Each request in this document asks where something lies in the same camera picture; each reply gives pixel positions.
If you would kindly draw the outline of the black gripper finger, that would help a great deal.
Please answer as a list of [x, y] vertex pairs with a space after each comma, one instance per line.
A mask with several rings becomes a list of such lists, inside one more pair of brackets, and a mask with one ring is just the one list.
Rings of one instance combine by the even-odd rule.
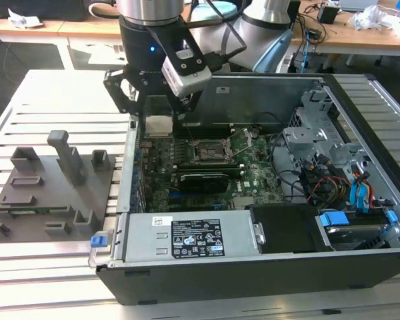
[[103, 84], [120, 113], [141, 116], [146, 93], [138, 76], [130, 71], [106, 71]]
[[201, 91], [190, 94], [183, 98], [178, 98], [171, 94], [171, 107], [175, 120], [182, 120], [187, 113], [193, 112], [201, 97]]

